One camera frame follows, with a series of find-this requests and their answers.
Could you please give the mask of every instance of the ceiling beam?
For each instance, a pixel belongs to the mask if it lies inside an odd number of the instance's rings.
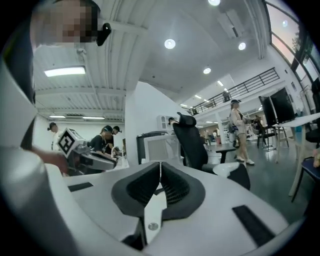
[[[111,21],[111,20],[103,20],[103,23],[109,23],[112,30],[133,33],[137,35],[143,35],[147,32],[147,29],[137,25],[131,25],[128,23],[122,23],[118,21]]]
[[[117,114],[121,115],[122,110],[109,110],[109,109],[72,109],[72,108],[46,108],[39,109],[39,114],[83,114],[83,115],[107,115],[107,114]]]
[[[106,88],[96,88],[96,93],[101,95],[108,95],[108,96],[125,96],[125,90],[118,90],[118,89],[106,89]],[[52,96],[52,95],[59,95],[59,94],[95,94],[91,87],[83,88],[55,88],[55,89],[45,89],[45,90],[36,90],[36,96]]]

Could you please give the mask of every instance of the white desk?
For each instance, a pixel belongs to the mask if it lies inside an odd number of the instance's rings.
[[[277,132],[277,156],[276,156],[276,163],[279,162],[279,155],[280,155],[280,127],[290,127],[291,131],[292,131],[292,136],[293,136],[293,140],[294,140],[294,144],[295,144],[295,148],[296,148],[296,152],[298,154],[298,164],[296,167],[296,173],[295,173],[295,177],[294,177],[294,181],[292,184],[292,187],[290,189],[289,192],[289,196],[292,197],[295,193],[295,191],[298,189],[298,181],[300,179],[300,176],[302,175],[302,167],[301,167],[301,163],[304,160],[304,154],[305,154],[305,147],[306,147],[306,124],[312,122],[313,120],[316,120],[320,118],[320,113],[315,113],[315,114],[310,114],[310,115],[306,115],[306,116],[301,116],[301,117],[297,117],[296,119],[294,119],[293,121],[290,122],[284,122],[284,123],[280,123],[280,124],[275,124],[273,125],[273,127],[275,127],[276,129],[278,128],[278,132]],[[301,143],[299,143],[297,141],[297,136],[296,136],[296,130],[295,128],[298,126],[302,126],[302,131],[301,131]]]

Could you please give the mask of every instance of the recessed light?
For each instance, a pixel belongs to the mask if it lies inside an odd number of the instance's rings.
[[[205,68],[204,70],[203,70],[203,73],[204,74],[209,74],[211,72],[211,68],[210,67],[207,67],[207,68]]]
[[[99,119],[99,120],[105,119],[104,117],[100,117],[100,116],[83,116],[82,118],[83,119]]]
[[[44,71],[45,75],[50,77],[64,76],[64,75],[84,75],[86,70],[83,66],[56,68]]]
[[[176,42],[175,42],[175,40],[173,40],[173,39],[167,39],[167,40],[165,40],[165,42],[164,42],[164,46],[165,46],[165,48],[167,48],[167,49],[173,49],[173,48],[175,48],[175,46],[176,46]]]
[[[64,115],[49,115],[50,118],[66,118]]]
[[[220,0],[208,0],[208,2],[212,6],[218,6],[220,4]]]
[[[246,49],[246,43],[245,43],[245,42],[241,42],[241,43],[239,44],[239,46],[238,46],[238,49],[239,49],[240,51]]]

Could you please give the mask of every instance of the office chair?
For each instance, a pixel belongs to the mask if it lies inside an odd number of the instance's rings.
[[[320,112],[320,81],[317,78],[311,85],[311,91],[313,93],[312,98],[315,105],[315,112]],[[319,148],[320,144],[320,118],[316,120],[317,129],[311,130],[305,134],[305,139],[308,142],[316,143],[316,149]]]
[[[197,124],[196,119],[180,112],[178,112],[178,115],[180,120],[179,123],[173,124],[173,130],[184,151],[187,166],[214,175],[217,174],[214,172],[217,168],[227,168],[230,163],[218,165],[208,163],[207,151],[204,148],[199,130],[195,126]],[[250,179],[243,164],[235,165],[227,178],[250,190]]]

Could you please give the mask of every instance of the chair headrest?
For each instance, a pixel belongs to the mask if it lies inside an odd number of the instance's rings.
[[[193,127],[197,124],[197,121],[193,116],[181,114],[180,112],[177,112],[177,114],[180,116],[179,124],[181,126]]]

